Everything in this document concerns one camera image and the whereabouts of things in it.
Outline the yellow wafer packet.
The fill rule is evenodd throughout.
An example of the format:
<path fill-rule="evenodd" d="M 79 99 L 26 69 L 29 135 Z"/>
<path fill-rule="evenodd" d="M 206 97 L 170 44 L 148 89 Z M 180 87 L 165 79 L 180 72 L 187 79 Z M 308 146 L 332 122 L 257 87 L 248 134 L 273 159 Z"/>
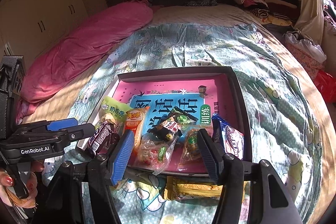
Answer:
<path fill-rule="evenodd" d="M 195 198 L 214 198 L 221 197 L 225 186 L 214 185 L 209 182 L 194 182 L 182 180 L 177 177 L 167 176 L 165 190 L 161 194 L 164 200 L 180 201 Z"/>

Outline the beige bed sheet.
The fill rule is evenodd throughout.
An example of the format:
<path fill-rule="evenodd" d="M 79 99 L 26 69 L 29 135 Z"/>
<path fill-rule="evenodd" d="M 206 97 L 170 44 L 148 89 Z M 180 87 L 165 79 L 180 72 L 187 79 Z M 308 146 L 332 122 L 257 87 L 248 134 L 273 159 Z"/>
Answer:
<path fill-rule="evenodd" d="M 304 223 L 317 223 L 321 220 L 323 213 L 327 210 L 335 195 L 335 129 L 326 103 L 305 69 L 303 69 L 291 53 L 250 14 L 234 6 L 166 7 L 159 9 L 154 14 L 153 21 L 148 26 L 165 23 L 196 23 L 224 27 L 252 23 L 261 31 L 262 35 L 265 36 L 266 43 L 281 60 L 285 69 L 298 78 L 303 94 L 312 109 L 320 129 L 322 145 L 321 191 L 312 215 L 309 220 Z M 89 83 L 99 67 L 106 62 L 112 52 L 125 40 L 114 45 L 113 48 L 104 55 L 101 61 L 84 71 L 65 88 L 39 105 L 33 114 L 24 118 L 24 121 L 35 122 L 44 119 L 70 118 L 68 115 L 71 108 L 70 104 L 76 100 L 80 91 Z"/>

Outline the clear wrapped brown snack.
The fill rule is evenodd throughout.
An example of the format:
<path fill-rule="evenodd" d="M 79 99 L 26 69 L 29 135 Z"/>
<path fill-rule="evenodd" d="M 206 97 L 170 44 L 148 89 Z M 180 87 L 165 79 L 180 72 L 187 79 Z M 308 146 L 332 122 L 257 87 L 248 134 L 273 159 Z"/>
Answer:
<path fill-rule="evenodd" d="M 198 131 L 200 129 L 202 127 L 191 127 L 186 133 L 178 170 L 185 171 L 201 163 L 202 155 L 198 147 Z"/>

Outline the blue Oreo packet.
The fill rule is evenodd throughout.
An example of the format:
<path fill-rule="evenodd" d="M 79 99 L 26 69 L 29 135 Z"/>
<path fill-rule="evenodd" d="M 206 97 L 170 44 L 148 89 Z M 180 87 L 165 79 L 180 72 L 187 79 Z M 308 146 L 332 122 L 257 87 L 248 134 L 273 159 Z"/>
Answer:
<path fill-rule="evenodd" d="M 244 155 L 244 134 L 232 127 L 217 113 L 212 115 L 211 120 L 213 123 L 213 141 L 219 143 L 225 153 L 231 153 L 242 160 Z"/>

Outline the brown Snickers bar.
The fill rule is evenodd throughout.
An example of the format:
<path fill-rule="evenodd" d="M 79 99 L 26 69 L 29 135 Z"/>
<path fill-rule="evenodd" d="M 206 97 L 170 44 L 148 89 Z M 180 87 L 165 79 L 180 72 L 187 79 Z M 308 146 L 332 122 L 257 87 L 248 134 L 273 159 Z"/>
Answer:
<path fill-rule="evenodd" d="M 117 144 L 120 135 L 114 131 L 114 123 L 103 121 L 96 129 L 95 134 L 88 141 L 90 154 L 97 156 L 108 152 L 110 147 Z"/>

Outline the clear wrapped red candy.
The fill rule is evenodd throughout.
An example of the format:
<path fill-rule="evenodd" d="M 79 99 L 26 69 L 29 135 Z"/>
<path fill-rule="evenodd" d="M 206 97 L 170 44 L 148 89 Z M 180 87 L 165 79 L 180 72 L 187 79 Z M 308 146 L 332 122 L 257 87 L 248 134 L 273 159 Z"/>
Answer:
<path fill-rule="evenodd" d="M 152 133 L 143 135 L 135 158 L 135 166 L 159 175 L 169 166 L 178 139 L 178 135 L 169 141 L 158 140 Z"/>

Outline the orange rice cracker packet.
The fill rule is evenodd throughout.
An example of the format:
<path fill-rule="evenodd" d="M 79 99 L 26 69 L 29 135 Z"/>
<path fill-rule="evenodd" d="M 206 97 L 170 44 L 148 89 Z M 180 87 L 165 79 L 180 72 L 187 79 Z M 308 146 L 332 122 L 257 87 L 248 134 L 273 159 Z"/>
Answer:
<path fill-rule="evenodd" d="M 145 124 L 146 116 L 150 107 L 130 109 L 126 112 L 126 120 L 123 127 L 123 133 L 130 130 L 134 133 L 134 146 L 131 155 L 138 154 L 138 148 L 141 144 L 142 129 Z"/>

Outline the grey shallow cardboard box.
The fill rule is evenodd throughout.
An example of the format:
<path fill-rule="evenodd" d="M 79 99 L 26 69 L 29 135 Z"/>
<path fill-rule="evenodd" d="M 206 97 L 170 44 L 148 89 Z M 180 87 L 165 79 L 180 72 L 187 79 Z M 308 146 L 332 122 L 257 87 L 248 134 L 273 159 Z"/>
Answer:
<path fill-rule="evenodd" d="M 245 161 L 251 161 L 252 159 L 252 148 L 251 148 L 251 137 L 250 137 L 250 129 L 247 117 L 247 110 L 244 103 L 242 90 L 238 82 L 238 78 L 236 77 L 234 71 L 230 67 L 183 67 L 183 68 L 170 68 L 170 69 L 155 69 L 152 71 L 140 71 L 140 72 L 133 72 L 133 73 L 124 73 L 117 75 L 112 83 L 108 86 L 105 93 L 103 94 L 102 98 L 100 99 L 99 103 L 97 104 L 95 110 L 93 111 L 90 121 L 92 123 L 97 124 L 99 117 L 98 117 L 98 108 L 101 105 L 103 98 L 108 96 L 108 94 L 115 90 L 117 83 L 120 80 L 126 80 L 130 82 L 141 82 L 141 81 L 176 81 L 176 80 L 196 80 L 202 79 L 205 77 L 214 77 L 223 75 L 228 78 L 228 82 L 231 88 L 233 101 L 235 104 L 236 109 L 236 118 L 238 120 L 238 125 L 234 127 L 238 131 L 244 134 L 244 155 L 243 159 Z M 202 127 L 203 126 L 193 124 L 186 126 L 182 130 L 182 135 L 179 137 L 175 147 L 174 152 L 170 161 L 169 166 L 166 170 L 160 173 L 157 176 L 166 177 L 166 176 L 175 176 L 179 178 L 184 178 L 187 180 L 194 180 L 194 181 L 204 181 L 209 182 L 210 177 L 206 170 L 203 160 L 200 164 L 192 166 L 190 169 L 185 171 L 178 170 L 178 163 L 181 158 L 183 145 L 185 141 L 186 133 L 189 131 L 191 127 Z M 120 135 L 120 139 L 123 135 L 123 127 L 122 131 L 118 133 Z M 88 149 L 88 141 L 80 141 L 78 143 L 78 147 L 82 149 Z M 102 175 L 110 180 L 110 171 L 109 171 L 109 158 L 116 147 L 117 144 L 114 144 L 110 147 L 108 152 L 102 153 L 97 155 L 97 159 L 91 162 L 91 166 L 97 168 Z M 132 172 L 143 172 L 145 174 L 153 174 L 150 170 L 143 169 L 136 167 L 134 162 L 136 156 L 130 156 L 130 159 L 127 163 L 126 170 L 123 174 L 123 177 L 126 176 L 127 171 Z"/>

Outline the green milk candy packet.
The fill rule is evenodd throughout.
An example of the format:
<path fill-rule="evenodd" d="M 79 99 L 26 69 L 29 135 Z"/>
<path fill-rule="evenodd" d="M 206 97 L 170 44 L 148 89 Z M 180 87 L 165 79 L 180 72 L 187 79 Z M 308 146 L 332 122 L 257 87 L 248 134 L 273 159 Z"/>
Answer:
<path fill-rule="evenodd" d="M 96 127 L 107 121 L 113 125 L 114 131 L 120 133 L 126 120 L 126 112 L 131 107 L 126 103 L 120 102 L 112 97 L 105 96 L 98 108 L 98 123 Z"/>

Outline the black green snack packet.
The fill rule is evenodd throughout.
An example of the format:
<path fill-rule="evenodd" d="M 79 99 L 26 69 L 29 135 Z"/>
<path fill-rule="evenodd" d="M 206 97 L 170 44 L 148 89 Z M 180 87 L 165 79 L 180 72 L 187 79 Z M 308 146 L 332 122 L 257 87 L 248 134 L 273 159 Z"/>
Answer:
<path fill-rule="evenodd" d="M 186 126 L 196 124 L 197 121 L 197 117 L 175 106 L 166 118 L 147 132 L 153 134 L 160 141 L 170 141 L 176 136 L 180 137 Z"/>

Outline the pink duvet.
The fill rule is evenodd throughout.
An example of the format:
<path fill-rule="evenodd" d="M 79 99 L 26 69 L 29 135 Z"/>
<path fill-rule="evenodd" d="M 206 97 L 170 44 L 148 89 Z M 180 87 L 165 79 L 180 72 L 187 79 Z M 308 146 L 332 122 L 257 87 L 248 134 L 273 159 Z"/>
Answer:
<path fill-rule="evenodd" d="M 23 79 L 16 121 L 33 114 L 42 102 L 152 19 L 152 9 L 139 2 L 119 3 L 90 16 L 29 67 Z"/>

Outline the Hello Kitty green blanket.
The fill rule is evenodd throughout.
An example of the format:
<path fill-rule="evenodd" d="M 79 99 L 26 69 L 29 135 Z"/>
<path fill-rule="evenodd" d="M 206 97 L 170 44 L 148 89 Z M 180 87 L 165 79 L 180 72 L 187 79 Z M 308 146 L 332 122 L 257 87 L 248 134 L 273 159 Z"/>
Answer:
<path fill-rule="evenodd" d="M 165 23 L 136 31 L 94 73 L 70 104 L 68 115 L 86 122 L 119 73 L 215 65 L 230 66 L 238 78 L 251 127 L 253 160 L 272 163 L 307 222 L 321 191 L 320 129 L 298 78 L 285 69 L 252 23 L 233 27 Z"/>

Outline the red plastic bag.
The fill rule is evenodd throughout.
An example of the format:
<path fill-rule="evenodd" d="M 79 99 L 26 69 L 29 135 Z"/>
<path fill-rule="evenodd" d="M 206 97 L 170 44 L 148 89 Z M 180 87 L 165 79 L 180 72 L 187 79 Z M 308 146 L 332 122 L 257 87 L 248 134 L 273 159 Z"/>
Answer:
<path fill-rule="evenodd" d="M 330 74 L 319 70 L 316 78 L 314 79 L 314 84 L 318 91 L 321 93 L 323 99 L 327 103 L 336 102 L 336 80 L 335 77 Z"/>

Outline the white plastic bag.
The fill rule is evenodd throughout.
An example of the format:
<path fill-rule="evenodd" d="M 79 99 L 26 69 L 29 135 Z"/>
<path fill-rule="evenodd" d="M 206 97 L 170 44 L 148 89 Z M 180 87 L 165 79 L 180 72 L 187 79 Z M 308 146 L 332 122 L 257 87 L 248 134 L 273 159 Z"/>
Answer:
<path fill-rule="evenodd" d="M 327 57 L 321 46 L 316 44 L 310 36 L 303 34 L 300 30 L 287 31 L 284 35 L 285 41 L 297 49 L 303 51 L 315 61 L 323 63 Z"/>

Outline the cream curtain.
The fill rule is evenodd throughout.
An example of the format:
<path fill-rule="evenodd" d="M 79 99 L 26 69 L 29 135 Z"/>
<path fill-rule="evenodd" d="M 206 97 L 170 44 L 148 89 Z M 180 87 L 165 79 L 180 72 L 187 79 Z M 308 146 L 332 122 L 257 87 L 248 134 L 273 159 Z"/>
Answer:
<path fill-rule="evenodd" d="M 315 44 L 321 45 L 324 30 L 323 0 L 300 0 L 300 16 L 295 24 Z"/>

